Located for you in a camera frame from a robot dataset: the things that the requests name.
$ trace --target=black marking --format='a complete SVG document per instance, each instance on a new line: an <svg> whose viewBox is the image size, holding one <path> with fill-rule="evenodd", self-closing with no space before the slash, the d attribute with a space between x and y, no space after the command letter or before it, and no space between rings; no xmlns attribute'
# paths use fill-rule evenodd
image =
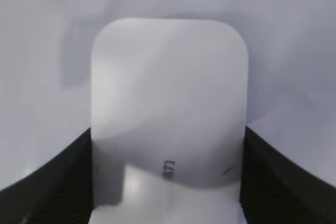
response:
<svg viewBox="0 0 336 224"><path fill-rule="evenodd" d="M235 166L231 166L230 168L226 169L223 174L227 174L229 171L231 171Z"/></svg>
<svg viewBox="0 0 336 224"><path fill-rule="evenodd" d="M167 179L172 179L174 177L174 168L171 166L175 165L175 161L165 161L163 166L163 177Z"/></svg>

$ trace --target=ribbed black plastic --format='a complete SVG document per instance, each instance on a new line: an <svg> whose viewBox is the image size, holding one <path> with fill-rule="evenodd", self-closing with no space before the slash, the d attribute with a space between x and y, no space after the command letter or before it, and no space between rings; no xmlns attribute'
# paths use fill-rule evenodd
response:
<svg viewBox="0 0 336 224"><path fill-rule="evenodd" d="M249 224L336 223L336 188L246 129L240 202Z"/></svg>
<svg viewBox="0 0 336 224"><path fill-rule="evenodd" d="M90 129L39 170L0 191L0 224L82 224L92 209Z"/></svg>

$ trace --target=rounded rectangle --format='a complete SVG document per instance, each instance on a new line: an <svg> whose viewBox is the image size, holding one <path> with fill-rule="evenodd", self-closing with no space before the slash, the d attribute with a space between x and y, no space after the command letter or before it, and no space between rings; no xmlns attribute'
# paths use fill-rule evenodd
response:
<svg viewBox="0 0 336 224"><path fill-rule="evenodd" d="M240 180L247 76L245 43L226 24L127 18L105 27L92 50L96 206L156 223L196 195L218 202L214 191ZM238 194L233 201L238 211Z"/></svg>

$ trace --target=white background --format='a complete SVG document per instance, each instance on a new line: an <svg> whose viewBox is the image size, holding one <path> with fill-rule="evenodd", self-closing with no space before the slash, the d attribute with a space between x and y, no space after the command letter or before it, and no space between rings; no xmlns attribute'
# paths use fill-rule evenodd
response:
<svg viewBox="0 0 336 224"><path fill-rule="evenodd" d="M90 50L126 16L226 22L249 53L247 123L336 185L335 0L0 0L0 188L90 126Z"/></svg>

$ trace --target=white plastic card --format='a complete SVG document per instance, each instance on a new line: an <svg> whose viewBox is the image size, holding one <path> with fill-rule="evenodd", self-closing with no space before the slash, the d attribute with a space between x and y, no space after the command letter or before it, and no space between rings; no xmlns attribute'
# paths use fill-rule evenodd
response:
<svg viewBox="0 0 336 224"><path fill-rule="evenodd" d="M224 23L105 27L92 50L91 224L235 223L247 75L245 43Z"/></svg>

